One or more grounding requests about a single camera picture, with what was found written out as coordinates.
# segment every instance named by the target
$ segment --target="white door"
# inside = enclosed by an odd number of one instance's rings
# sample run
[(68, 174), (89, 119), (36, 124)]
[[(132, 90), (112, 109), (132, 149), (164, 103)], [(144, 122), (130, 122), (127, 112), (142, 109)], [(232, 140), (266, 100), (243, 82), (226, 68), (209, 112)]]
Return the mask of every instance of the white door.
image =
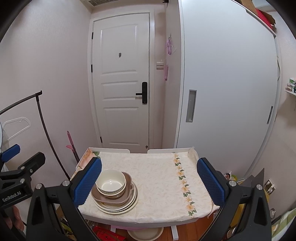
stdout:
[[(92, 45), (96, 115), (105, 148), (147, 153), (149, 140), (149, 14), (94, 23)], [(148, 103), (143, 104), (146, 82)]]
[[(194, 146), (216, 170), (241, 177), (262, 145), (275, 103), (274, 37), (231, 0), (182, 0), (182, 7), (185, 75), (177, 147)], [(192, 122), (186, 120), (189, 90), (196, 90)]]

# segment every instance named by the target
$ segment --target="yellow flower pattern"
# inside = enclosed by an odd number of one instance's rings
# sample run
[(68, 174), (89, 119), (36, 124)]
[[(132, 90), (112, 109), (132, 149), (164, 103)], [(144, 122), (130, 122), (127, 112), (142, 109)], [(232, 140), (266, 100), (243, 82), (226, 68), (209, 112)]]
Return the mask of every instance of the yellow flower pattern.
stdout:
[(179, 158), (178, 154), (174, 153), (174, 157), (175, 157), (174, 163), (178, 169), (177, 175), (183, 185), (183, 187), (181, 188), (182, 192), (183, 192), (183, 196), (186, 198), (186, 202), (188, 203), (188, 205), (186, 206), (186, 209), (188, 211), (188, 215), (193, 216), (193, 214), (196, 213), (197, 211), (196, 211), (195, 207), (193, 206), (194, 202), (192, 201), (191, 192), (188, 187), (189, 184), (187, 183), (186, 176), (184, 174), (184, 169), (181, 166), (181, 162), (180, 162), (180, 158)]

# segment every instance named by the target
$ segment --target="metal screw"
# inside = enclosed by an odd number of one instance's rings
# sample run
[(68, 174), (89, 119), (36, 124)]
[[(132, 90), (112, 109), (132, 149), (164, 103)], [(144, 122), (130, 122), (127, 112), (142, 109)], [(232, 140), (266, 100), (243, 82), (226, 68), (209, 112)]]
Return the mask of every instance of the metal screw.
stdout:
[(70, 185), (70, 181), (69, 181), (69, 180), (65, 180), (65, 181), (63, 181), (62, 185), (63, 185), (64, 187), (67, 187), (67, 186)]
[(259, 189), (259, 190), (262, 190), (263, 189), (263, 187), (262, 187), (262, 185), (260, 185), (260, 184), (257, 184), (257, 189)]
[(274, 217), (275, 217), (275, 215), (276, 215), (276, 211), (275, 211), (275, 209), (274, 209), (274, 208), (270, 209), (269, 213), (270, 213), (270, 218), (271, 218), (271, 219), (274, 219)]
[(42, 188), (42, 184), (41, 183), (38, 183), (37, 185), (36, 185), (36, 189), (41, 189)]
[(233, 180), (230, 180), (229, 185), (232, 186), (232, 187), (235, 187), (237, 185), (237, 182), (233, 181)]

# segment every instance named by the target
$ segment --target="ceramic bowl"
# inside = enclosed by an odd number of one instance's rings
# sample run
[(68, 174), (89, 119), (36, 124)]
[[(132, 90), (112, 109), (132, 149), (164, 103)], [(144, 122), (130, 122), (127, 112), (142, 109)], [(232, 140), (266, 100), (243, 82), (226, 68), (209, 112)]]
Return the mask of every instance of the ceramic bowl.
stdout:
[(123, 188), (121, 189), (121, 191), (119, 191), (118, 193), (114, 193), (114, 194), (105, 194), (103, 193), (98, 187), (96, 187), (98, 189), (98, 191), (103, 194), (105, 197), (107, 198), (112, 198), (112, 199), (115, 199), (115, 198), (119, 198), (122, 196), (122, 194), (124, 193), (125, 189), (126, 189), (126, 182), (123, 186)]
[(132, 178), (131, 176), (123, 172), (124, 176), (126, 177), (126, 187), (124, 188), (124, 192), (122, 196), (116, 197), (115, 199), (108, 198), (107, 196), (103, 195), (102, 193), (99, 192), (96, 184), (94, 184), (92, 190), (91, 190), (91, 195), (92, 197), (98, 201), (98, 202), (103, 202), (103, 203), (112, 203), (112, 204), (124, 204), (128, 201), (130, 195), (133, 193), (133, 190), (135, 188), (134, 184), (132, 183)]
[(163, 233), (163, 228), (149, 228), (142, 230), (128, 230), (128, 234), (138, 241), (153, 241)]
[(107, 195), (115, 195), (124, 189), (126, 178), (120, 171), (107, 169), (100, 173), (96, 180), (98, 190)]

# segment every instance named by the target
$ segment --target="door frame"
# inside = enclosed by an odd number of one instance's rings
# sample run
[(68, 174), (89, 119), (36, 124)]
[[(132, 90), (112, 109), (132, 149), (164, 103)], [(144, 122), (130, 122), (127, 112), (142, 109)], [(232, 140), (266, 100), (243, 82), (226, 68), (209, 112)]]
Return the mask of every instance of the door frame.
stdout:
[(123, 15), (131, 14), (149, 14), (149, 144), (148, 149), (153, 149), (153, 133), (154, 133), (154, 81), (155, 81), (155, 20), (154, 20), (154, 9), (139, 9), (139, 10), (130, 10), (130, 11), (120, 11), (116, 14), (114, 9), (108, 11), (103, 11), (100, 13), (100, 17), (92, 18), (89, 25), (89, 37), (88, 37), (88, 46), (87, 46), (87, 72), (88, 72), (88, 83), (89, 83), (89, 97), (91, 104), (91, 113), (94, 121), (94, 128), (96, 131), (96, 137), (98, 140), (98, 147), (103, 148), (104, 145), (101, 143), (100, 137), (100, 128), (99, 122), (96, 115), (96, 105), (94, 100), (94, 89), (93, 89), (93, 76), (91, 72), (92, 65), (92, 32), (94, 29), (94, 23), (99, 20), (106, 18), (112, 18)]

